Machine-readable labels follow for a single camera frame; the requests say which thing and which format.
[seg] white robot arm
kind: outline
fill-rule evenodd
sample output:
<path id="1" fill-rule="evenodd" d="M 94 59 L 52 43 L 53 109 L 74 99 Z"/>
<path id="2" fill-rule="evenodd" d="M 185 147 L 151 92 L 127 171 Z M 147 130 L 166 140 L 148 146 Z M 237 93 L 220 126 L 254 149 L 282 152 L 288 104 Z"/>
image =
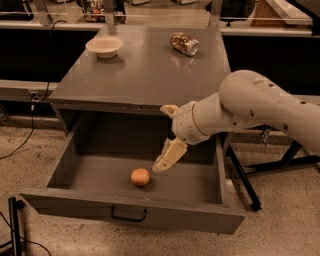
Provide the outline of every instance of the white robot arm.
<path id="1" fill-rule="evenodd" d="M 320 106 L 283 91 L 268 78 L 253 71 L 228 75 L 219 92 L 180 108 L 165 105 L 161 111 L 172 118 L 176 138 L 167 139 L 153 170 L 169 169 L 187 151 L 188 145 L 208 140 L 219 132 L 233 132 L 258 125 L 283 131 L 320 156 Z"/>

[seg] small ball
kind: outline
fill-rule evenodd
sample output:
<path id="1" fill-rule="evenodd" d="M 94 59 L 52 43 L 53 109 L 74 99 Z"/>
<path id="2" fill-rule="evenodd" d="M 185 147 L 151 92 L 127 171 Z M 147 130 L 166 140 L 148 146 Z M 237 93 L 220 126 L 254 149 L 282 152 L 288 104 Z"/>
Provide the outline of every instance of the small ball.
<path id="1" fill-rule="evenodd" d="M 147 169 L 138 168 L 131 173 L 131 181 L 134 185 L 142 187 L 148 184 L 150 180 L 150 174 Z"/>

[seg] drawer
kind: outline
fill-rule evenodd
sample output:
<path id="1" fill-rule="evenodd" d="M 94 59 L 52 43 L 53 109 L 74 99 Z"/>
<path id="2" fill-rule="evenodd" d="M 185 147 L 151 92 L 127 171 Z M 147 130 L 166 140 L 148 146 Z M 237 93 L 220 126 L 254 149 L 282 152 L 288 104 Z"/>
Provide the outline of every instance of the drawer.
<path id="1" fill-rule="evenodd" d="M 152 172 L 167 137 L 164 116 L 81 112 L 46 187 L 21 194 L 40 214 L 234 233 L 244 211 L 227 206 L 219 137 L 190 147 L 168 171 Z M 140 167 L 151 174 L 144 187 L 130 181 Z"/>

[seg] terrazzo floor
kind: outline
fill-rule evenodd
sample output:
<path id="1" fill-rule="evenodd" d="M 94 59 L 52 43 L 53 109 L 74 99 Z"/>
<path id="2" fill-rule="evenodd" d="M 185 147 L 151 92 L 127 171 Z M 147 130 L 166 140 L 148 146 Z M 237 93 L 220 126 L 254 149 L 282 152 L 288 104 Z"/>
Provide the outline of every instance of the terrazzo floor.
<path id="1" fill-rule="evenodd" d="M 8 218 L 9 197 L 23 198 L 23 188 L 43 188 L 65 135 L 55 118 L 35 118 L 35 130 L 25 146 L 0 160 L 0 211 Z M 19 146 L 30 133 L 30 117 L 13 116 L 0 127 L 0 155 Z M 264 147 L 258 132 L 233 136 L 242 164 L 278 160 L 290 139 L 272 132 Z M 65 255 L 281 255 L 316 256 L 320 252 L 320 173 L 316 166 L 250 175 L 262 210 L 250 210 L 250 200 L 226 159 L 231 207 L 244 208 L 246 218 L 233 235 L 182 230 L 158 230 L 83 219 L 45 216 L 31 206 L 19 211 L 21 235 L 45 246 L 54 256 Z M 9 232 L 0 220 L 0 240 Z M 24 255 L 49 255 L 22 242 Z M 12 255 L 10 246 L 0 255 Z"/>

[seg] gray metal desk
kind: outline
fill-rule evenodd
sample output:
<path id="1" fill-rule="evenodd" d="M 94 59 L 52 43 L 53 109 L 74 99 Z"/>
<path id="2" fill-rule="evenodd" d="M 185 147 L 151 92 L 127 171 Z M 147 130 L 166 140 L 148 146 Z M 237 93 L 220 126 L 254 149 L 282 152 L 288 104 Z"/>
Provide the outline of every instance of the gray metal desk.
<path id="1" fill-rule="evenodd" d="M 171 47 L 176 31 L 199 40 L 194 58 Z M 202 99 L 230 72 L 220 32 L 118 25 L 104 34 L 120 36 L 123 48 L 112 59 L 84 51 L 52 93 L 66 144 L 46 187 L 21 194 L 41 214 L 234 233 L 244 211 L 228 207 L 219 138 L 143 188 L 129 178 L 138 166 L 151 169 L 170 133 L 159 107 Z"/>
<path id="2" fill-rule="evenodd" d="M 195 57 L 172 48 L 169 39 L 176 31 L 199 40 Z M 112 105 L 158 112 L 164 104 L 180 106 L 215 93 L 230 73 L 221 34 L 214 28 L 106 25 L 97 37 L 105 34 L 120 36 L 124 46 L 112 59 L 85 51 L 51 94 L 59 109 L 105 110 Z"/>

